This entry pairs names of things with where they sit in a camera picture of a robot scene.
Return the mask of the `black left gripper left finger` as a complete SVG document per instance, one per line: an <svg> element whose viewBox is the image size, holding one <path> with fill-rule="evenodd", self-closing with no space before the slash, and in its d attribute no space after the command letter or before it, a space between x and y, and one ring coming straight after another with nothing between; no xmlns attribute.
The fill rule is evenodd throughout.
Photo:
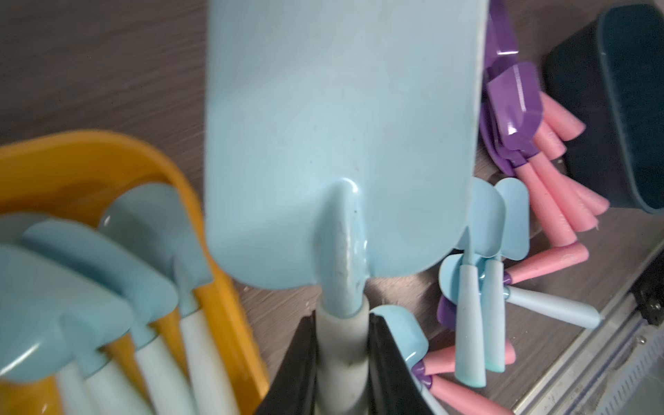
<svg viewBox="0 0 664 415"><path fill-rule="evenodd" d="M311 415L316 403L316 312L303 317L255 415Z"/></svg>

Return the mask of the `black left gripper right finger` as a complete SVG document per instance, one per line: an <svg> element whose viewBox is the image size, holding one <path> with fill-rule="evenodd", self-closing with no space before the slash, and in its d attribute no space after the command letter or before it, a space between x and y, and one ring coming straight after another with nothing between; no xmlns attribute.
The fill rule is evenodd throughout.
<svg viewBox="0 0 664 415"><path fill-rule="evenodd" d="M369 316L369 414L432 414L382 316Z"/></svg>

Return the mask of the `light blue dirty-handle shovel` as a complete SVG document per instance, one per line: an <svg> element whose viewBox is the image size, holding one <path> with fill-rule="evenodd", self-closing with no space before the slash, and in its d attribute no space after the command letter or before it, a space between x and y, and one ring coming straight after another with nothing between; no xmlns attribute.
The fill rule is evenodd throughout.
<svg viewBox="0 0 664 415"><path fill-rule="evenodd" d="M316 285L314 410L368 411L370 278L467 221L485 1L212 1L207 249L244 285Z"/></svg>

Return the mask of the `light blue pointed trowel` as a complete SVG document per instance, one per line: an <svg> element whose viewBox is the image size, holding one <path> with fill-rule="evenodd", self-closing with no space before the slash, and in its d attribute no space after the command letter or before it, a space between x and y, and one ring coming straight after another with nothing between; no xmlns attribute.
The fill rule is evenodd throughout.
<svg viewBox="0 0 664 415"><path fill-rule="evenodd" d="M13 212L1 215L0 238L2 245L27 247L22 234L33 225L52 219L49 214L38 212Z"/></svg>

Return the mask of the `light blue heart shovel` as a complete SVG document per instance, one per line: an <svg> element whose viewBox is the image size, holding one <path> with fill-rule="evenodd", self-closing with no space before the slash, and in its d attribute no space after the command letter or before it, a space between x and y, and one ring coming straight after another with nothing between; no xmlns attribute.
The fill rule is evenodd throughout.
<svg viewBox="0 0 664 415"><path fill-rule="evenodd" d="M55 377L67 414L150 414L119 365L99 349L134 322L128 302L35 252L1 246L1 376Z"/></svg>

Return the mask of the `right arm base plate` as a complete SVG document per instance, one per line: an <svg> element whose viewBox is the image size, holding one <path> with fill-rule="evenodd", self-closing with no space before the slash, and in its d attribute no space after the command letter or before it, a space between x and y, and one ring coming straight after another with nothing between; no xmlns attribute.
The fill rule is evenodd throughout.
<svg viewBox="0 0 664 415"><path fill-rule="evenodd" d="M633 285L637 309L650 325L663 324L663 257L655 259Z"/></svg>

